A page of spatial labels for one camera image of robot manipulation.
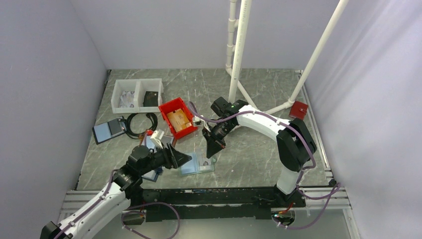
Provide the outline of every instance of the brown package inside red bin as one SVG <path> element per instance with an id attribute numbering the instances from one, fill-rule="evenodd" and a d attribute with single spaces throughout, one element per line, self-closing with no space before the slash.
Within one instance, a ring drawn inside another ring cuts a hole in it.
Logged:
<path id="1" fill-rule="evenodd" d="M 176 132 L 179 132 L 187 127 L 192 126 L 192 123 L 188 120 L 185 113 L 181 109 L 177 109 L 167 114 L 171 125 Z"/>

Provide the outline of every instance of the white wall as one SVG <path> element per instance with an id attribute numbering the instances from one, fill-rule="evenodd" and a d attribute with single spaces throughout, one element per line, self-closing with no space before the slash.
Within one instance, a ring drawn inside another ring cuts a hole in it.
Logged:
<path id="1" fill-rule="evenodd" d="M 421 1 L 350 1 L 306 84 L 364 239 L 422 238 L 421 42 Z"/>
<path id="2" fill-rule="evenodd" d="M 68 0 L 0 17 L 0 238 L 34 239 L 75 186 L 106 68 Z"/>
<path id="3" fill-rule="evenodd" d="M 229 0 L 71 2 L 109 69 L 225 66 Z M 254 0 L 242 67 L 303 69 L 337 3 Z"/>

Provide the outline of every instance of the coiled black cable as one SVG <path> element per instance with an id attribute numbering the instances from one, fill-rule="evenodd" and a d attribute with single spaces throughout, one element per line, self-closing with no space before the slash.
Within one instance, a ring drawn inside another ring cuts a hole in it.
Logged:
<path id="1" fill-rule="evenodd" d="M 126 125 L 126 134 L 127 136 L 129 136 L 129 138 L 132 139 L 139 139 L 139 136 L 143 135 L 145 133 L 145 131 L 141 132 L 141 133 L 134 133 L 132 131 L 132 129 L 130 128 L 130 123 L 132 122 L 133 117 L 135 117 L 135 115 L 137 115 L 139 113 L 133 113 L 130 114 L 127 119 L 122 119 L 121 121 L 123 121 Z M 157 129 L 158 126 L 158 118 L 154 113 L 147 113 L 146 116 L 148 117 L 148 119 L 151 121 L 152 126 L 149 128 L 149 130 L 155 131 Z"/>

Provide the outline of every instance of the white storage bin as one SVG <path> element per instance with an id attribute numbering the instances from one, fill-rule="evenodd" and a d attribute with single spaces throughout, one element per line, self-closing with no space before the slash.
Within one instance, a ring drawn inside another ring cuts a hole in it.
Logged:
<path id="1" fill-rule="evenodd" d="M 114 114 L 131 113 L 160 113 L 158 107 L 144 107 L 143 101 L 146 91 L 158 92 L 158 105 L 163 103 L 161 94 L 164 87 L 161 79 L 133 79 L 116 80 L 114 84 L 113 95 L 111 97 L 111 108 Z M 120 96 L 123 91 L 135 91 L 133 99 L 133 108 L 120 108 Z"/>

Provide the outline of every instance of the marble surface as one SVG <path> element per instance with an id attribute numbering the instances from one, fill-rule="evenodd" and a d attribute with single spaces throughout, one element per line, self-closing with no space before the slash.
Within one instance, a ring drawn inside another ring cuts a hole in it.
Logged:
<path id="1" fill-rule="evenodd" d="M 230 76 L 224 69 L 146 69 L 112 70 L 109 82 L 98 111 L 96 124 L 107 122 L 120 115 L 111 111 L 111 95 L 117 79 L 162 78 L 164 85 L 163 102 L 181 97 L 195 103 L 199 113 L 213 117 L 211 103 L 220 96 L 227 99 Z M 242 69 L 240 80 L 257 107 L 268 110 L 284 103 L 297 83 L 292 69 Z M 237 91 L 236 99 L 244 99 Z M 305 102 L 303 94 L 298 100 Z M 290 119 L 289 111 L 277 112 L 274 116 Z M 157 114 L 158 128 L 171 134 L 160 114 Z M 305 122 L 310 130 L 309 116 Z M 150 120 L 139 114 L 132 120 L 132 130 L 141 132 L 151 125 Z M 216 154 L 215 171 L 189 176 L 181 176 L 179 169 L 164 169 L 157 182 L 144 180 L 143 188 L 210 188 L 210 187 L 255 187 L 273 186 L 280 176 L 281 162 L 277 144 L 270 138 L 249 128 L 241 127 L 225 137 L 226 149 Z M 92 137 L 79 178 L 78 190 L 99 190 L 107 181 L 112 169 L 125 164 L 131 150 L 139 142 L 126 135 L 96 145 Z M 178 140 L 176 149 L 193 152 L 206 149 L 206 141 L 200 130 Z M 317 167 L 308 170 L 301 181 L 304 186 L 327 185 L 324 163 L 321 155 L 315 153 Z"/>

